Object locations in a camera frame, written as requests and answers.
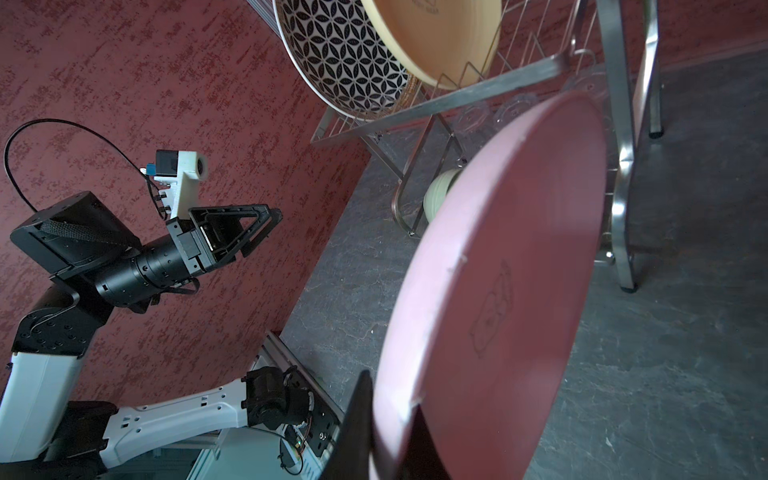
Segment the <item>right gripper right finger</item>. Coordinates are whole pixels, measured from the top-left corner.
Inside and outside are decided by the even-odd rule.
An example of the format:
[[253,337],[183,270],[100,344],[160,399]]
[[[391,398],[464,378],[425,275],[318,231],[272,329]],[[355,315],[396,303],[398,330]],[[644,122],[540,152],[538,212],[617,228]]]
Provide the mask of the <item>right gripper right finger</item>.
[[405,456],[400,464],[396,479],[401,480],[449,480],[432,436],[429,432],[422,408],[417,406],[407,442]]

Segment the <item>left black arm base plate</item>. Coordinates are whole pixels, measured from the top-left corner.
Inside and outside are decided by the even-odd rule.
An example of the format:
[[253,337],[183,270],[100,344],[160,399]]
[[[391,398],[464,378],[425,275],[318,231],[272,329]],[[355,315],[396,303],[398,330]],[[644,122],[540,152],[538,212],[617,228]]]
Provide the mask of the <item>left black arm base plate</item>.
[[320,459],[331,454],[344,414],[322,387],[312,392],[314,403],[309,419],[299,432],[304,446]]

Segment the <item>yellow bear plate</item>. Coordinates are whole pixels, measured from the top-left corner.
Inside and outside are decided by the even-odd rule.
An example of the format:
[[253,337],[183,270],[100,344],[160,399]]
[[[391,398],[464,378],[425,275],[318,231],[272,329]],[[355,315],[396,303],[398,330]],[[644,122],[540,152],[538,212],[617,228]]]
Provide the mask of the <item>yellow bear plate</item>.
[[362,2],[375,31],[424,84],[456,90],[479,82],[499,44],[500,0]]

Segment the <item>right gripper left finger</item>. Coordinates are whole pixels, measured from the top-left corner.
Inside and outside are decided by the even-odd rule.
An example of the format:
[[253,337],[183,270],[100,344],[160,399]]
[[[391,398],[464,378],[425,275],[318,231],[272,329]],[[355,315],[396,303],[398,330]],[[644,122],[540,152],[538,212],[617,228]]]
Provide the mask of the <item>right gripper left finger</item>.
[[360,373],[338,440],[320,480],[368,480],[373,443],[373,380]]

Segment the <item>steel two-tier dish rack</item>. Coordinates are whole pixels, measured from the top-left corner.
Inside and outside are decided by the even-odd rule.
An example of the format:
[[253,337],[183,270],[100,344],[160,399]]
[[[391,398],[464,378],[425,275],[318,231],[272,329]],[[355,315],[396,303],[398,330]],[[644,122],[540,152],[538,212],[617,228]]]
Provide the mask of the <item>steel two-tier dish rack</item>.
[[[275,1],[255,7],[276,33]],[[644,53],[637,75],[626,54],[622,5],[618,1],[501,1],[499,44],[488,74],[456,90],[418,80],[415,99],[404,109],[373,121],[326,111],[311,141],[328,146],[363,141],[382,156],[380,138],[392,129],[422,122],[417,145],[403,165],[393,165],[402,194],[433,129],[445,132],[443,150],[455,153],[461,191],[479,178],[492,156],[530,146],[540,163],[562,153],[569,178],[588,191],[587,230],[591,259],[616,268],[620,288],[636,290],[627,240],[630,183],[640,131],[659,133],[659,89],[655,82],[658,5],[644,3]],[[394,197],[395,222],[412,238],[426,233],[423,202],[406,216]]]

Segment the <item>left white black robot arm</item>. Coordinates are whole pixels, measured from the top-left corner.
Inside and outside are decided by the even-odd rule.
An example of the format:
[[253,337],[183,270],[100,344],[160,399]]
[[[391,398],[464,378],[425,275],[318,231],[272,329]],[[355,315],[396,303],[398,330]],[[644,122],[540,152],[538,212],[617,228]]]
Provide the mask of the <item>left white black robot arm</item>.
[[309,421],[312,393],[262,367],[209,392],[143,407],[75,401],[94,335],[117,308],[144,313],[165,294],[192,295],[203,274],[246,257],[281,221],[265,205],[194,207],[142,243],[93,193],[39,211],[12,242],[51,285],[22,318],[1,402],[1,474],[94,479],[150,450],[203,433]]

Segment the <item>white patterned deep plate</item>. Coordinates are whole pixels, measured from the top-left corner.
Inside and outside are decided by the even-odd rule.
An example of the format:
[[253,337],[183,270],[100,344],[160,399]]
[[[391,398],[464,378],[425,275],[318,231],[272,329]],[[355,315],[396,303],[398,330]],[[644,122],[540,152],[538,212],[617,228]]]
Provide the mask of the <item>white patterned deep plate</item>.
[[273,11],[295,68],[339,114],[373,121],[415,99],[418,80],[388,50],[360,1],[275,1]]

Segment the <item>pink bear plate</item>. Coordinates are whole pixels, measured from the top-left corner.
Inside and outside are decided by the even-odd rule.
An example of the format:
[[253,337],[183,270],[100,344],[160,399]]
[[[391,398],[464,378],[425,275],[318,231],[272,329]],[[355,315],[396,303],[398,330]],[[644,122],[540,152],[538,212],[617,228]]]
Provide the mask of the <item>pink bear plate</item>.
[[370,473],[391,479],[417,406],[453,479],[520,479],[569,361],[594,262],[562,153],[492,156],[418,244],[373,393]]

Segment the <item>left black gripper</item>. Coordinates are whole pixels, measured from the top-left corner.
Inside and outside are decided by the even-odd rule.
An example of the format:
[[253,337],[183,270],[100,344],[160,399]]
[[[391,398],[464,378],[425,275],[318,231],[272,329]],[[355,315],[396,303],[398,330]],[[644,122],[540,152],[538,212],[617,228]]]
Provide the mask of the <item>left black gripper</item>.
[[213,272],[249,256],[282,221],[266,204],[193,207],[188,218],[167,223],[170,238],[191,276]]

